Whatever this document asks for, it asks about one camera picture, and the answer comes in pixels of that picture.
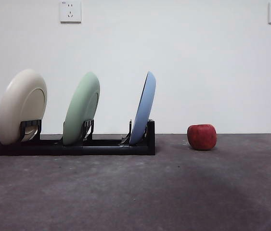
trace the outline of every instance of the green plate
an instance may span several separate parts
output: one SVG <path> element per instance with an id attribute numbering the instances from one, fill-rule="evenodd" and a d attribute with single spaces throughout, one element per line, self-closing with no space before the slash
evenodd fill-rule
<path id="1" fill-rule="evenodd" d="M 89 72 L 80 81 L 69 105 L 64 123 L 64 145 L 71 145 L 82 138 L 83 122 L 94 118 L 99 95 L 99 80 Z"/>

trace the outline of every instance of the apple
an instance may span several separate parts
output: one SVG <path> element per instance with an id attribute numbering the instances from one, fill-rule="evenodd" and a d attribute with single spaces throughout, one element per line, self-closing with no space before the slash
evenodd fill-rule
<path id="1" fill-rule="evenodd" d="M 211 124 L 191 125 L 187 131 L 189 144 L 195 150 L 210 150 L 217 143 L 217 133 Z"/>

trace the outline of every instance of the white plate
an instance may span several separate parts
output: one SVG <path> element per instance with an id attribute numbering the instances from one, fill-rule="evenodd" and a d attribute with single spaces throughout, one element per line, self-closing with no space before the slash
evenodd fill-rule
<path id="1" fill-rule="evenodd" d="M 135 116 L 133 129 L 130 137 L 130 144 L 135 145 L 141 141 L 149 119 L 150 111 L 155 96 L 155 77 L 149 71 L 142 91 L 139 107 Z"/>
<path id="2" fill-rule="evenodd" d="M 0 142 L 16 142 L 22 121 L 42 119 L 47 104 L 47 87 L 40 74 L 27 69 L 17 74 L 0 101 Z M 27 127 L 22 141 L 35 134 L 37 126 Z"/>

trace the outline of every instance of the plate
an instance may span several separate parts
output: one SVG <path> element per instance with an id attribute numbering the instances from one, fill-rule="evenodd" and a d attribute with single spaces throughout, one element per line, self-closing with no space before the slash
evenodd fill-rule
<path id="1" fill-rule="evenodd" d="M 149 71 L 146 77 L 141 100 L 135 116 L 133 129 L 130 137 L 130 145 L 135 145 L 141 141 L 149 119 L 150 111 L 155 96 L 155 77 Z"/>
<path id="2" fill-rule="evenodd" d="M 42 119 L 47 104 L 44 79 L 34 70 L 17 74 L 0 101 L 0 142 L 4 145 L 18 141 L 22 121 Z M 32 138 L 37 126 L 27 127 L 22 141 Z"/>
<path id="3" fill-rule="evenodd" d="M 69 105 L 64 123 L 64 145 L 71 145 L 82 138 L 83 122 L 94 118 L 99 95 L 99 80 L 89 72 L 80 81 Z"/>

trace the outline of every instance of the gray floor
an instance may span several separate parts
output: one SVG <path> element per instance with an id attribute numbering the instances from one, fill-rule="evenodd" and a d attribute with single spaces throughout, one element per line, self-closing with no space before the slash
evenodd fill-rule
<path id="1" fill-rule="evenodd" d="M 271 134 L 156 156 L 0 156 L 0 231 L 271 231 Z"/>

